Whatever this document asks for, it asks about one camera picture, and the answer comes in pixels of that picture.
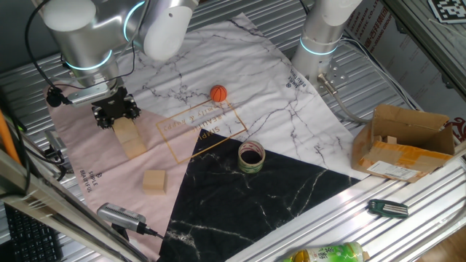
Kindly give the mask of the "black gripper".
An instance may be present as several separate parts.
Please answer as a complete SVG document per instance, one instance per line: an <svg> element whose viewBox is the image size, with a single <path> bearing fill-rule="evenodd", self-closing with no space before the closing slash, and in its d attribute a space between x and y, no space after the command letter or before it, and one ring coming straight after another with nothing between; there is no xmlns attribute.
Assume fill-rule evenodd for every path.
<svg viewBox="0 0 466 262"><path fill-rule="evenodd" d="M115 119L126 117L136 119L141 110L132 95L127 94L125 87L119 87L109 98L92 103L92 113L101 129L112 128Z"/></svg>

